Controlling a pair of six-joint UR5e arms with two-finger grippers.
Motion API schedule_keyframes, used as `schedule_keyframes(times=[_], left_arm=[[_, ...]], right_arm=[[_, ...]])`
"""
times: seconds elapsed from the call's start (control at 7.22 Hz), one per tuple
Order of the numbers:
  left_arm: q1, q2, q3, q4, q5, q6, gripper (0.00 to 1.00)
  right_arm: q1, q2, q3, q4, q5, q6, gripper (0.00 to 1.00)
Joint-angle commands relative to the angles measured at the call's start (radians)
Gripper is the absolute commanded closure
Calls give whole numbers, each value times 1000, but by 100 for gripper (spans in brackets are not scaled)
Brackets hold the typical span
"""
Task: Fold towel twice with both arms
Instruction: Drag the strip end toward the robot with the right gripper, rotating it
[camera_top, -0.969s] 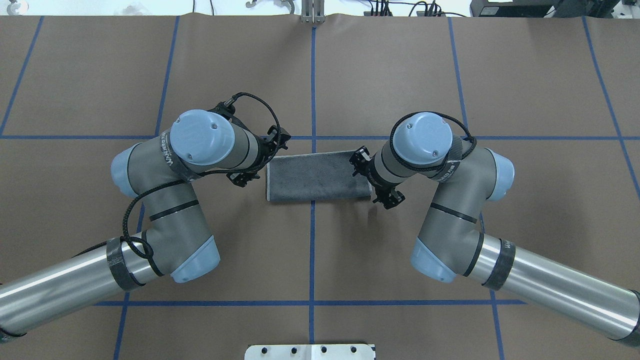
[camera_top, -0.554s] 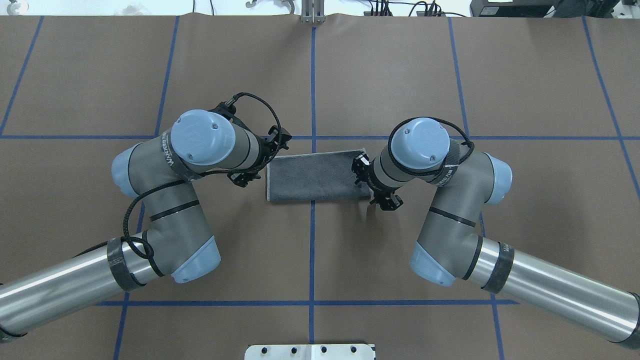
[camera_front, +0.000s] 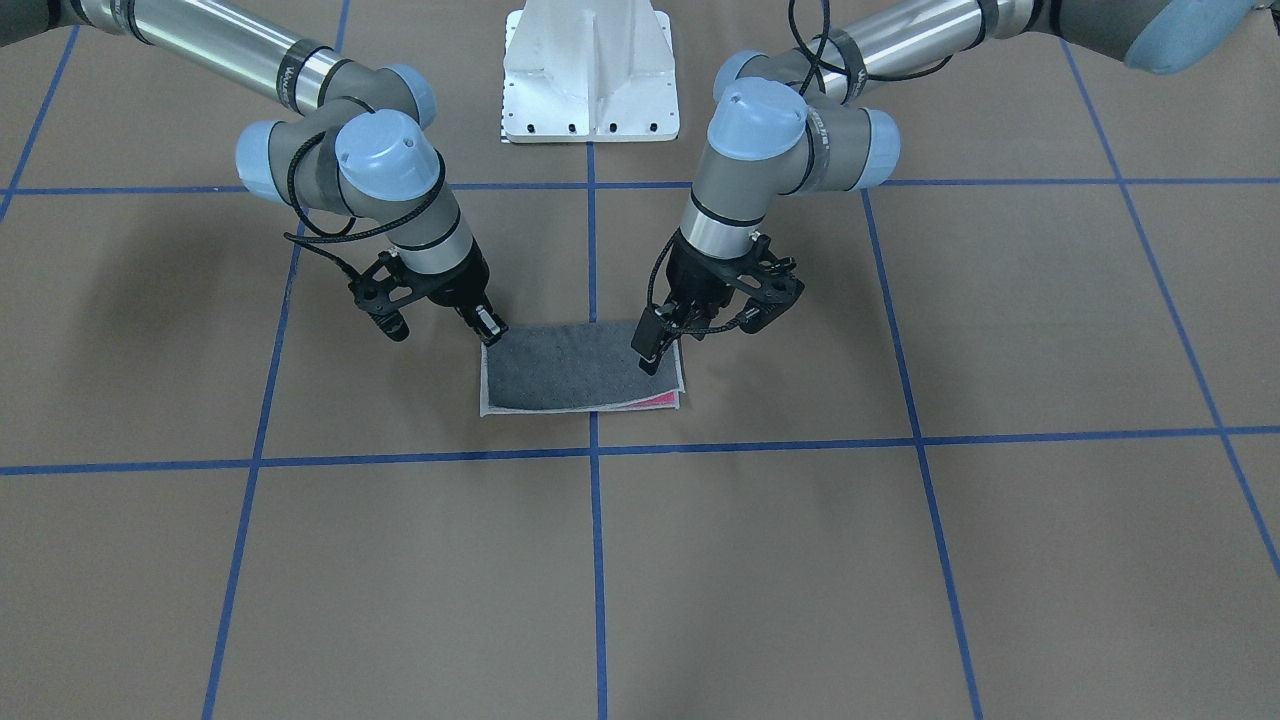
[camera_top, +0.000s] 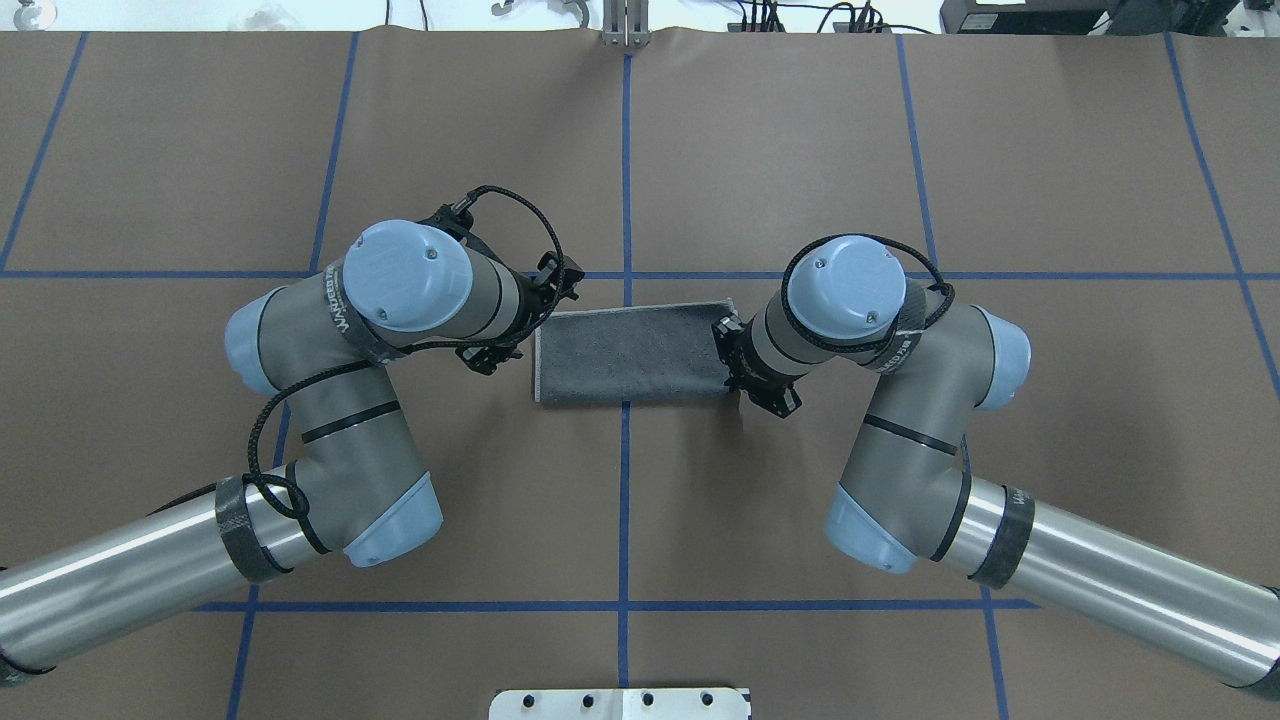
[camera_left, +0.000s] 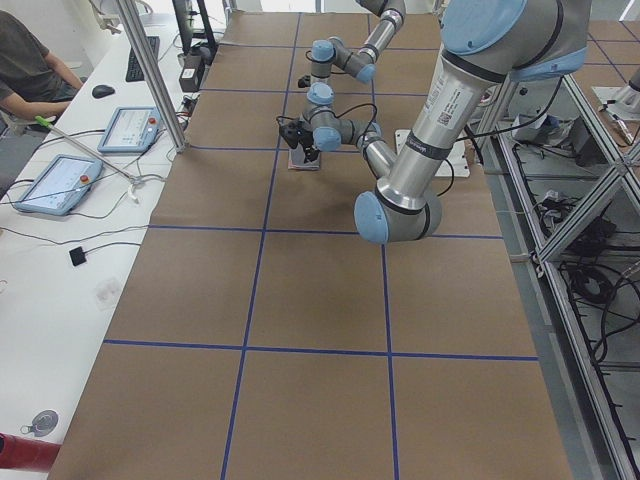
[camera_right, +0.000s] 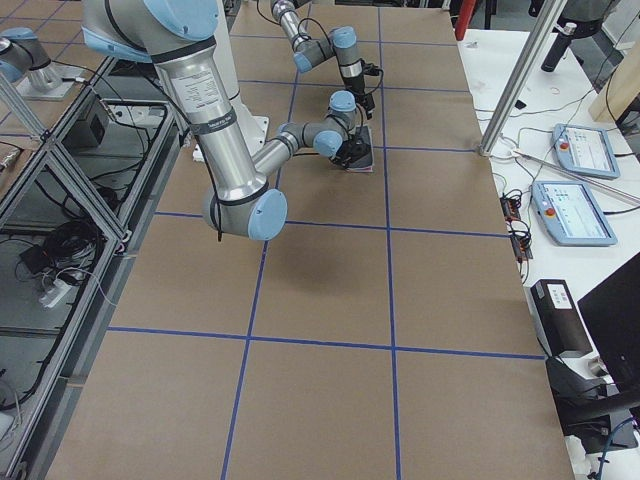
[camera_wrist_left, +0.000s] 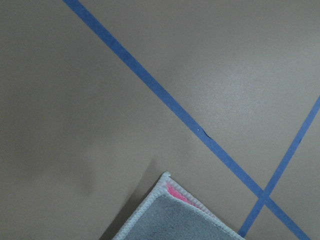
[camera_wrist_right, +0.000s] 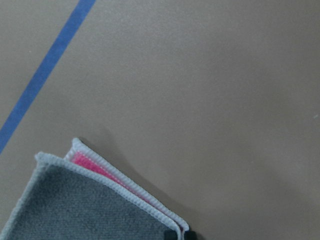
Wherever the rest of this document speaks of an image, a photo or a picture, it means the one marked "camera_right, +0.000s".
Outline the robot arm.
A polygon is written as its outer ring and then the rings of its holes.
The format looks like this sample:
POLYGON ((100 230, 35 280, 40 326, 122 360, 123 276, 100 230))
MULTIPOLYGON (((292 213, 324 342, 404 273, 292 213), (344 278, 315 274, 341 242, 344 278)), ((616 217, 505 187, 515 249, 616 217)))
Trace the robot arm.
POLYGON ((382 77, 382 70, 364 60, 352 26, 341 26, 327 32, 316 19, 309 16, 301 18, 298 10, 306 4, 307 1, 270 1, 269 14, 265 15, 257 1, 256 12, 267 22, 282 29, 289 40, 293 60, 300 74, 335 58, 344 89, 354 95, 357 105, 370 120, 376 105, 374 89, 367 89, 365 77, 382 77))
POLYGON ((267 241, 282 230, 288 204, 269 177, 299 150, 311 148, 342 167, 353 163, 358 110, 375 104, 364 81, 366 64, 353 27, 313 39, 297 15, 298 1, 274 1, 271 12, 290 40, 299 72, 335 58, 343 89, 333 93, 319 122, 287 123, 256 153, 214 60, 216 30, 224 21, 214 1, 86 1, 82 30, 87 46, 156 68, 166 95, 184 116, 212 180, 203 216, 219 234, 267 241))

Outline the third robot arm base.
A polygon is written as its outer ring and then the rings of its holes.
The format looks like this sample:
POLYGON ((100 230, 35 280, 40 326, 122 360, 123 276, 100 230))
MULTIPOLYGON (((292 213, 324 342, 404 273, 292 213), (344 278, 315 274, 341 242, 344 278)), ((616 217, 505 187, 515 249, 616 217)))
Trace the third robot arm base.
POLYGON ((83 72, 82 67, 55 64, 27 27, 1 32, 1 73, 25 99, 60 101, 83 72))

